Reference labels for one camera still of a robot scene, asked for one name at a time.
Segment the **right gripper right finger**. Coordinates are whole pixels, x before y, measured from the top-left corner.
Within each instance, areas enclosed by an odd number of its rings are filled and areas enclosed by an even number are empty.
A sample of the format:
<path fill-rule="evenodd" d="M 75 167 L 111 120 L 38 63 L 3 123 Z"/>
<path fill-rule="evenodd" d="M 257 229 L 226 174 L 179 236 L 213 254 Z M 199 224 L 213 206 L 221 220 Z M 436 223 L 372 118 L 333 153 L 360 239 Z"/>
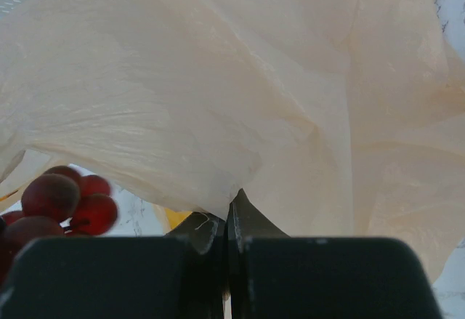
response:
<path fill-rule="evenodd" d="M 227 216 L 234 318 L 440 318 L 413 250 L 395 238 L 291 237 L 240 190 Z"/>

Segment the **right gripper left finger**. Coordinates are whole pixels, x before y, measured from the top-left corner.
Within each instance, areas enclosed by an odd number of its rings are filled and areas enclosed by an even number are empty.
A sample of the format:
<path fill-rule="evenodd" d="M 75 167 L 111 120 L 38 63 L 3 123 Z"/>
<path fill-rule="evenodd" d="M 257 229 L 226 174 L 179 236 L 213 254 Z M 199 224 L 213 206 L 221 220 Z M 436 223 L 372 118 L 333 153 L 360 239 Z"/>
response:
<path fill-rule="evenodd" d="M 221 318 L 224 222 L 159 237 L 42 238 L 16 256 L 3 318 Z"/>

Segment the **fake dark red grapes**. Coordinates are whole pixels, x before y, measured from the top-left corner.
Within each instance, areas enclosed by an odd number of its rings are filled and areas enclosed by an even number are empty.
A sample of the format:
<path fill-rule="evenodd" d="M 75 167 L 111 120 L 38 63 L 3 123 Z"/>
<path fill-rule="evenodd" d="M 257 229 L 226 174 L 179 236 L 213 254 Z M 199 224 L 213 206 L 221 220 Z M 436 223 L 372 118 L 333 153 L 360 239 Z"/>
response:
<path fill-rule="evenodd" d="M 53 166 L 23 191 L 21 209 L 1 215 L 1 281 L 17 253 L 37 238 L 99 236 L 118 219 L 110 183 L 83 176 L 69 166 Z"/>

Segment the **peach banana-print plastic bag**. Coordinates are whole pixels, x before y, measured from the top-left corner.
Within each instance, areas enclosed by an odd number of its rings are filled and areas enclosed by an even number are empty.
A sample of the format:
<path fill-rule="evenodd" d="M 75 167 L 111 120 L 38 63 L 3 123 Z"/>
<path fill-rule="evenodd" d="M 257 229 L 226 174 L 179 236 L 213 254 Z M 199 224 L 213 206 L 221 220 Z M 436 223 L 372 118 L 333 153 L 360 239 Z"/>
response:
<path fill-rule="evenodd" d="M 55 163 L 290 235 L 464 236 L 464 63 L 434 0 L 27 0 L 1 19 L 1 193 Z"/>

